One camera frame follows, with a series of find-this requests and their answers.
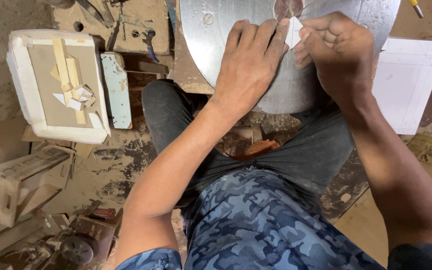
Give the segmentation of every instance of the hand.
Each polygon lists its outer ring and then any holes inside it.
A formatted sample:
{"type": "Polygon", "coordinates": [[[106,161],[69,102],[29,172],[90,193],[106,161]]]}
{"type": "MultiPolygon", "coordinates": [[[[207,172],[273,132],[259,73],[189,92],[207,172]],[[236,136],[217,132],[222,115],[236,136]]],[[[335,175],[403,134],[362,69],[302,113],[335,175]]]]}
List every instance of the hand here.
{"type": "Polygon", "coordinates": [[[279,24],[276,19],[266,20],[261,26],[250,24],[249,20],[237,21],[227,37],[209,102],[217,104],[234,121],[248,113],[268,89],[289,49],[285,44],[289,25],[288,19],[279,24]]]}
{"type": "Polygon", "coordinates": [[[301,23],[297,68],[314,62],[322,88],[343,112],[372,97],[373,34],[341,12],[301,23]]]}

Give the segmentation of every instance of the blue camouflage fabric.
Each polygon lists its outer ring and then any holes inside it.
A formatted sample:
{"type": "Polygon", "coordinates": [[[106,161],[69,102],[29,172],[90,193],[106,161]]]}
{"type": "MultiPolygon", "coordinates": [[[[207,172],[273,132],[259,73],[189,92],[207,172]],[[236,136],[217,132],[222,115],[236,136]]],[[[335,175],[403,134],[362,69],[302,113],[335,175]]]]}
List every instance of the blue camouflage fabric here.
{"type": "MultiPolygon", "coordinates": [[[[242,169],[219,178],[181,215],[188,237],[186,270],[384,269],[267,170],[242,169]]],[[[426,269],[406,254],[432,265],[432,245],[401,245],[391,253],[388,269],[426,269]]],[[[135,269],[180,270],[181,257],[173,249],[153,249],[117,267],[135,269]]]]}

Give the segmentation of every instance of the screwdriver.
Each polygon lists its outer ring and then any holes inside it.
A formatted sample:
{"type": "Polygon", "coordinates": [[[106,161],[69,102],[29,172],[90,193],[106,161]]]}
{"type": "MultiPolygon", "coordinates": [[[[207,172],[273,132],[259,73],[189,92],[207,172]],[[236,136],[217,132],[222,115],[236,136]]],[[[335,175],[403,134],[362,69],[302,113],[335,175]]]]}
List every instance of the screwdriver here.
{"type": "Polygon", "coordinates": [[[418,0],[408,0],[411,6],[413,6],[414,10],[416,11],[416,14],[419,16],[420,19],[424,18],[423,11],[421,11],[421,8],[418,5],[418,0]]]}

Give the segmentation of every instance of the leg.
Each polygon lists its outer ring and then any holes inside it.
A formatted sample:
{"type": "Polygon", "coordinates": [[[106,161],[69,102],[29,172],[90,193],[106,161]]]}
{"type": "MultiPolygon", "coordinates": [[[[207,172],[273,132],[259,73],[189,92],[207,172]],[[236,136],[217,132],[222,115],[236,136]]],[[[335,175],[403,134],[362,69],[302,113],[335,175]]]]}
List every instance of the leg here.
{"type": "MultiPolygon", "coordinates": [[[[159,155],[194,120],[195,110],[207,102],[207,96],[185,93],[172,80],[156,80],[142,91],[144,117],[159,155]]],[[[242,168],[242,165],[216,149],[211,150],[189,182],[176,207],[195,200],[199,194],[219,177],[242,168]]]]}
{"type": "Polygon", "coordinates": [[[354,149],[354,142],[334,101],[293,116],[302,121],[299,132],[252,163],[280,174],[305,199],[318,205],[326,186],[354,149]]]}

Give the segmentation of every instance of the light blue wooden board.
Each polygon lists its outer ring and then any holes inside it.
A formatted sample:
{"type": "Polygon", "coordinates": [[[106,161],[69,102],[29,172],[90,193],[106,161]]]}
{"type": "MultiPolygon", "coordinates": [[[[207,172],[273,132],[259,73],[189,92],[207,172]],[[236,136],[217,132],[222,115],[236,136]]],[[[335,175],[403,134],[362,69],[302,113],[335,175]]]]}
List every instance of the light blue wooden board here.
{"type": "Polygon", "coordinates": [[[101,54],[103,74],[109,97],[110,116],[114,128],[132,127],[131,106],[129,102],[128,74],[116,61],[114,54],[101,54]]]}

